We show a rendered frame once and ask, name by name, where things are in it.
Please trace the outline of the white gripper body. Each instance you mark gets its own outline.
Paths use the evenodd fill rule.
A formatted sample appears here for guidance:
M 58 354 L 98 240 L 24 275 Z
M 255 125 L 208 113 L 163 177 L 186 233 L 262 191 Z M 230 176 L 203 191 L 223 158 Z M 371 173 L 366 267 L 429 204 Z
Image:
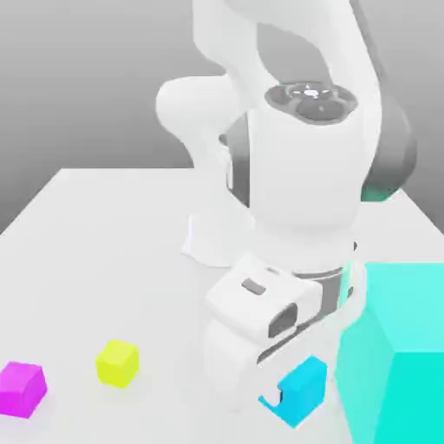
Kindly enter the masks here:
M 266 383 L 279 383 L 310 356 L 335 368 L 340 336 L 363 312 L 361 304 L 344 304 L 298 334 L 262 362 L 260 348 L 212 320 L 203 342 L 204 370 L 213 393 L 229 409 L 253 404 Z

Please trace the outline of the small blue cube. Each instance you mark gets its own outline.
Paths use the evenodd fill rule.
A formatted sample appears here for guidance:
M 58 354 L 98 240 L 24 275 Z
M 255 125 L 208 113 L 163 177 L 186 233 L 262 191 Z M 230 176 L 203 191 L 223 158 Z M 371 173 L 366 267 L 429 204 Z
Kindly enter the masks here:
M 328 366 L 310 356 L 277 385 L 279 402 L 272 406 L 263 396 L 258 401 L 291 428 L 298 426 L 324 400 Z

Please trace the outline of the small yellow cube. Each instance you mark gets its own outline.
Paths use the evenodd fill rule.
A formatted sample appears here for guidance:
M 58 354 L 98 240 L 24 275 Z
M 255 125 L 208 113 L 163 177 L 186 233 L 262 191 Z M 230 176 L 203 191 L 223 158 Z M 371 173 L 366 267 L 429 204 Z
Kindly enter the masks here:
M 95 358 L 100 382 L 125 389 L 139 371 L 138 348 L 119 340 L 111 340 Z

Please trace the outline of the small magenta cube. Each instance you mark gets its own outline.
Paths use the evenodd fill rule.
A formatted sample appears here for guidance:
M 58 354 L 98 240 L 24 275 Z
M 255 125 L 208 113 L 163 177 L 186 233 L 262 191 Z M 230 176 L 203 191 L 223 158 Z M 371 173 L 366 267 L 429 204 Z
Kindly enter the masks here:
M 29 419 L 47 390 L 42 366 L 7 362 L 0 371 L 0 415 Z

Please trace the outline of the large turquoise box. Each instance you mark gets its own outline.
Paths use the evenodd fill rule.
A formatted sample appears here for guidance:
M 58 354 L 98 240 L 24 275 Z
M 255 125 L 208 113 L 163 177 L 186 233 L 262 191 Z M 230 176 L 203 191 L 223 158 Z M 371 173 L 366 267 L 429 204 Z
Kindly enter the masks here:
M 368 264 L 336 385 L 354 444 L 444 444 L 444 263 Z

